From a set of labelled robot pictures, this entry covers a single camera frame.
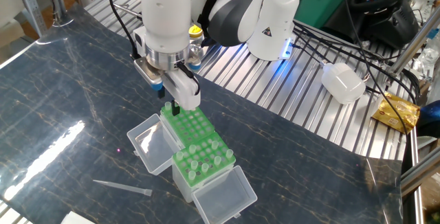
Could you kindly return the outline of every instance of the metal grating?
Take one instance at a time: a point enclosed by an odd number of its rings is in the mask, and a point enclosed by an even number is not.
[[[115,3],[128,5],[136,12],[141,9],[140,0],[115,0]],[[125,36],[108,0],[97,0],[86,10],[104,26]],[[130,32],[142,25],[130,14],[120,11],[120,16]],[[339,41],[322,32],[316,31],[316,34]],[[329,60],[344,62],[361,78],[365,76],[363,63],[305,38]],[[322,70],[310,56],[318,58],[318,55],[309,48],[304,49],[305,43],[300,39],[296,39],[295,44],[302,49],[295,49],[288,60],[274,62],[255,58],[246,44],[235,47],[215,45],[205,49],[206,56],[198,74],[349,151],[367,157],[402,160],[406,145],[403,135],[370,118],[377,97],[365,93],[353,104],[339,104],[321,84]],[[341,48],[355,53],[350,47]],[[399,53],[378,45],[371,45],[369,50],[384,57]],[[401,79],[410,86],[407,79]],[[396,83],[388,91],[409,98]]]

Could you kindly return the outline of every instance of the white label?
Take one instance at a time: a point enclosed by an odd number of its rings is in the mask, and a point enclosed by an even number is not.
[[[390,120],[388,120],[388,122],[389,122],[391,125],[396,125],[396,124],[399,122],[399,120],[396,120],[396,119],[394,119],[394,118],[390,118]]]

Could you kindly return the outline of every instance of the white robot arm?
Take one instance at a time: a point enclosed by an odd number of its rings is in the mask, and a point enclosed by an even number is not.
[[[186,68],[192,24],[223,46],[247,42],[263,60],[278,60],[292,40],[299,0],[142,0],[143,27],[134,31],[143,58],[136,69],[158,90],[162,85],[184,109],[200,104],[197,79]]]

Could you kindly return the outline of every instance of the marble tabletop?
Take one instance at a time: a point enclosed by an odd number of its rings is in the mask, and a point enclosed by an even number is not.
[[[127,131],[170,96],[157,99],[129,49],[75,5],[0,70],[0,197],[34,224],[60,223],[70,211],[94,223],[203,223],[170,168],[150,175],[133,154]],[[199,81],[202,111],[258,196],[228,223],[402,222],[400,161],[366,159]]]

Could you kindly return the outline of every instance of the loose pipette tip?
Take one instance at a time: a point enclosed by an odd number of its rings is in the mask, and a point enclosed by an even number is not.
[[[103,184],[105,186],[110,186],[110,187],[121,189],[121,190],[128,190],[130,192],[144,194],[144,195],[149,196],[149,197],[151,197],[151,194],[153,193],[153,191],[149,190],[149,189],[142,189],[142,188],[133,187],[133,186],[126,186],[126,185],[123,185],[123,184],[120,184],[120,183],[113,183],[113,182],[99,181],[99,180],[94,180],[94,182],[101,183],[101,184]]]

